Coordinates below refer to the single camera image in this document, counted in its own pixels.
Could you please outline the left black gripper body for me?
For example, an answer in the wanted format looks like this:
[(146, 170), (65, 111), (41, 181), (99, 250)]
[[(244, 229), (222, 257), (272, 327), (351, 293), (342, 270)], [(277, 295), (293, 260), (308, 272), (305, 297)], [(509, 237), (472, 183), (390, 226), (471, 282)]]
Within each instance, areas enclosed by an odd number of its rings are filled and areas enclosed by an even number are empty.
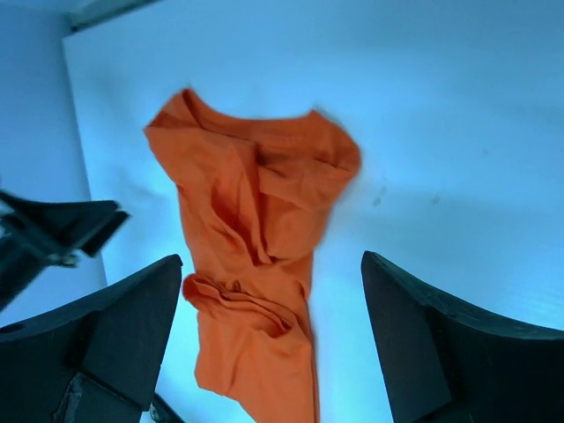
[(76, 203), (27, 200), (2, 191), (1, 307), (6, 308), (49, 266), (75, 268), (78, 256), (60, 234)]

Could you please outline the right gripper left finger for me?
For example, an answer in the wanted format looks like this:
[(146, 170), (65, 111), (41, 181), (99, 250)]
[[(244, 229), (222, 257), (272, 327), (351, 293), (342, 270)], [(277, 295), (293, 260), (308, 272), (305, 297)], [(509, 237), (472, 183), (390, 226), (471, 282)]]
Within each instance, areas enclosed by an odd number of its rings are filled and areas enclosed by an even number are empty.
[(166, 256), (1, 329), (3, 422), (138, 422), (149, 410), (182, 282)]

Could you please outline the orange t shirt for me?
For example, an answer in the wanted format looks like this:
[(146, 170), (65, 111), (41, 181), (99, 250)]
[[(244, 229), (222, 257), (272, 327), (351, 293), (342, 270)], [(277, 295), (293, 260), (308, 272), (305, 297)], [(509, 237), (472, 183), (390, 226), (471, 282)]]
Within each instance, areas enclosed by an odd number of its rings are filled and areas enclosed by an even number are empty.
[(194, 270), (197, 384), (257, 422), (320, 419), (308, 297), (314, 251), (360, 149), (316, 110), (223, 115), (185, 89), (145, 127), (174, 183)]

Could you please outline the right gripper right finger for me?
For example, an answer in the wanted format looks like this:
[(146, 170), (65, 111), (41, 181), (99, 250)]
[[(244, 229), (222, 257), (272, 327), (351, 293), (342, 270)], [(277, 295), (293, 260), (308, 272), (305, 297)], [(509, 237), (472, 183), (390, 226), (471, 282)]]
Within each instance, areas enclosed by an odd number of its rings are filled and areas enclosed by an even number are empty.
[(396, 422), (563, 420), (563, 333), (495, 314), (367, 251), (361, 276)]

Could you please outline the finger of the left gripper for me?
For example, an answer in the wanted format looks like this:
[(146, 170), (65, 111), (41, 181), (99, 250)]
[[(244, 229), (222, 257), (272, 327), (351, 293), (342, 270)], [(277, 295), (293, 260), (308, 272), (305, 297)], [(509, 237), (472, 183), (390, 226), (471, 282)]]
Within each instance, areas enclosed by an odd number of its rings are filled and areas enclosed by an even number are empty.
[(111, 200), (26, 202), (26, 216), (48, 255), (68, 256), (75, 250), (96, 256), (130, 215)]

